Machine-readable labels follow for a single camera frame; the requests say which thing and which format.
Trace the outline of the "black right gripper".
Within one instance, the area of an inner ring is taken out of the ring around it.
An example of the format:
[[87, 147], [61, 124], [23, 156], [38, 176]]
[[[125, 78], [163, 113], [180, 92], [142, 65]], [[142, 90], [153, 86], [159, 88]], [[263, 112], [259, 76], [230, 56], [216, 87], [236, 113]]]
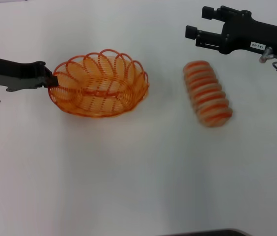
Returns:
[[219, 50], [225, 55], [235, 50], [262, 54], [265, 48], [270, 47], [277, 55], [277, 26], [254, 20], [250, 11], [204, 6], [202, 18], [222, 21], [224, 25], [222, 34], [186, 26], [185, 37], [194, 40], [197, 47]]

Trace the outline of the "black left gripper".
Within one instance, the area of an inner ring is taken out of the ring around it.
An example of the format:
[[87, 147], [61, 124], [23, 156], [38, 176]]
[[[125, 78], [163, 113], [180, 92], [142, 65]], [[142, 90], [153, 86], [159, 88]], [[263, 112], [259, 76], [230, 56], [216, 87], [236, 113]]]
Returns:
[[8, 92], [57, 87], [58, 79], [42, 61], [18, 63], [0, 59], [0, 86]]

